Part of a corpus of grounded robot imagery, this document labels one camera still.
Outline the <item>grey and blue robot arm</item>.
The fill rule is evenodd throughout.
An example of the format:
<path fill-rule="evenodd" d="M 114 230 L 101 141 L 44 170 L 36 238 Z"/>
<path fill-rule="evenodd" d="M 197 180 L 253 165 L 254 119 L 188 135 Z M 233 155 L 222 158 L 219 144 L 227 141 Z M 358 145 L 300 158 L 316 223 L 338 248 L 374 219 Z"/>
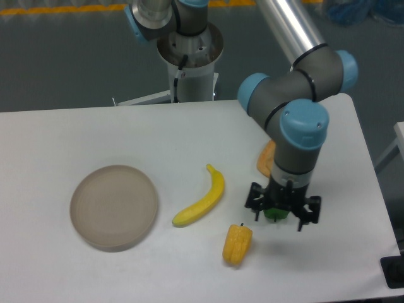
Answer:
<path fill-rule="evenodd" d="M 328 46 L 299 1 L 257 5 L 291 68 L 275 79 L 252 74 L 238 90 L 242 108 L 275 143 L 268 185 L 252 183 L 245 206 L 275 221 L 292 213 L 300 225 L 317 223 L 321 198 L 306 192 L 329 124 L 321 102 L 353 87 L 358 66 L 349 52 Z M 208 21 L 207 1 L 132 1 L 124 12 L 138 40 L 157 41 L 171 102 L 213 99 L 223 39 Z"/>

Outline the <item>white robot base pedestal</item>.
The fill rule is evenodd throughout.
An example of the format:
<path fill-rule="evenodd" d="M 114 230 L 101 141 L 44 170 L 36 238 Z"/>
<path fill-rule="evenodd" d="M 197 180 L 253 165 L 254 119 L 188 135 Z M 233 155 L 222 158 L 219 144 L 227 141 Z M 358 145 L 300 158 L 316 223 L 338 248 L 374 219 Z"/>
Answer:
<path fill-rule="evenodd" d="M 117 106 L 169 104 L 212 101 L 218 73 L 215 64 L 223 53 L 223 36 L 212 23 L 203 32 L 185 36 L 172 32 L 157 39 L 157 50 L 167 65 L 169 89 L 132 100 Z"/>

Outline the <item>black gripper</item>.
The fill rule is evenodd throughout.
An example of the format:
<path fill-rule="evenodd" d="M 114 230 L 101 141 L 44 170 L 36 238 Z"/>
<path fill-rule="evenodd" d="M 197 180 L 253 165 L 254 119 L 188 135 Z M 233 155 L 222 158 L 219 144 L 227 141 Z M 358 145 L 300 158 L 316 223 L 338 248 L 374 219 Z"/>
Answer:
<path fill-rule="evenodd" d="M 255 214 L 255 221 L 262 211 L 270 208 L 289 211 L 299 219 L 297 231 L 301 232 L 304 225 L 318 224 L 321 212 L 321 197 L 306 198 L 308 187 L 308 184 L 297 188 L 282 186 L 274 178 L 270 178 L 267 189 L 252 182 L 244 207 Z"/>

